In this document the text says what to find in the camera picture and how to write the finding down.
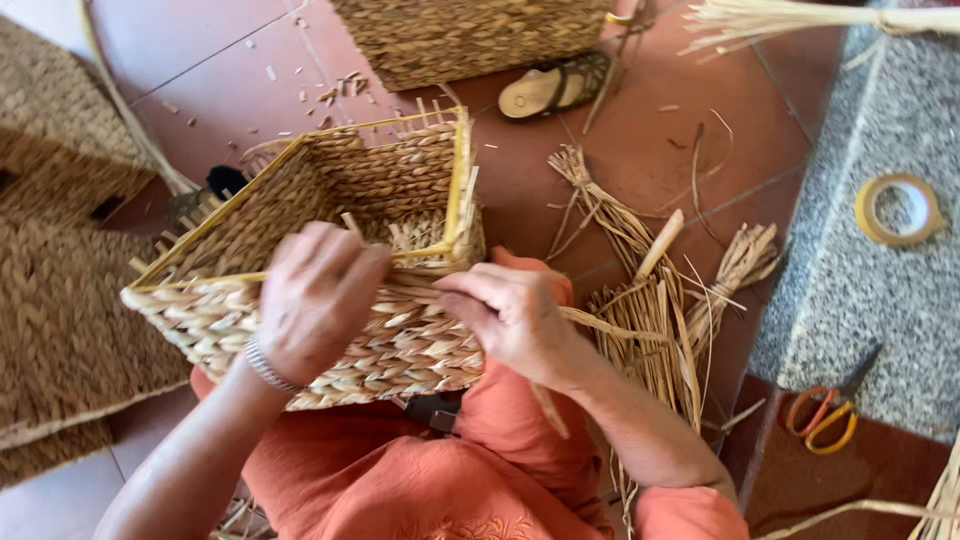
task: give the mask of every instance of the person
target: person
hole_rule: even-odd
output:
[[[334,365],[391,260],[326,223],[289,235],[264,282],[256,351],[216,386],[194,370],[200,404],[120,490],[94,537],[206,538],[242,471],[281,539],[612,538],[586,412],[642,486],[639,538],[747,538],[730,476],[703,440],[562,318],[570,281],[502,248],[492,258],[435,282],[487,362],[443,436],[390,402],[282,412],[292,396],[278,386]],[[566,440],[530,382],[552,391]]]

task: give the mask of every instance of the forearm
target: forearm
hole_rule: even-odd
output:
[[[642,486],[707,486],[736,501],[730,475],[674,411],[623,377],[592,348],[585,373],[566,390],[597,422]]]
[[[137,468],[97,527],[97,539],[205,539],[244,463],[289,400],[242,357],[224,381]]]

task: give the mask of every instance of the orange scissors handle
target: orange scissors handle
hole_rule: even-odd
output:
[[[821,392],[827,392],[827,395],[824,397],[824,401],[820,404],[820,408],[817,409],[817,413],[813,415],[813,419],[810,420],[810,423],[807,424],[805,428],[797,431],[796,426],[794,426],[794,420],[797,416],[797,410],[800,408],[800,405]],[[786,414],[786,428],[798,437],[807,435],[817,427],[820,421],[824,418],[824,415],[827,414],[827,408],[830,405],[830,402],[832,402],[833,399],[839,395],[840,390],[836,388],[827,389],[826,386],[814,386],[813,388],[806,390],[801,395],[797,396],[797,399],[795,399],[793,404],[790,405],[790,410]]]
[[[821,431],[826,429],[830,424],[840,420],[840,418],[848,412],[850,414],[850,418],[847,419],[847,429],[843,432],[843,435],[837,440],[837,442],[828,446],[813,446],[813,439],[817,438],[817,435],[819,435]],[[823,422],[817,424],[804,438],[804,444],[806,445],[807,449],[814,454],[833,454],[850,442],[850,438],[853,437],[853,430],[856,430],[856,413],[853,412],[853,402],[847,401],[838,406],[836,410],[831,412],[831,414],[825,418]]]

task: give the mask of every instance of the hand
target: hand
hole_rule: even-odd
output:
[[[260,295],[256,339],[270,366],[306,385],[336,363],[370,319],[390,260],[385,246],[330,223],[284,238]]]
[[[523,377],[567,393],[599,359],[566,322],[546,274],[481,262],[434,283],[444,308],[464,321],[489,355]]]

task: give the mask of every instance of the embroidery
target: embroidery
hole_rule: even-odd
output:
[[[526,516],[520,516],[516,522],[501,518],[473,518],[461,525],[445,520],[427,527],[420,532],[419,525],[412,531],[398,530],[396,538],[403,540],[529,540],[525,529],[530,528]]]

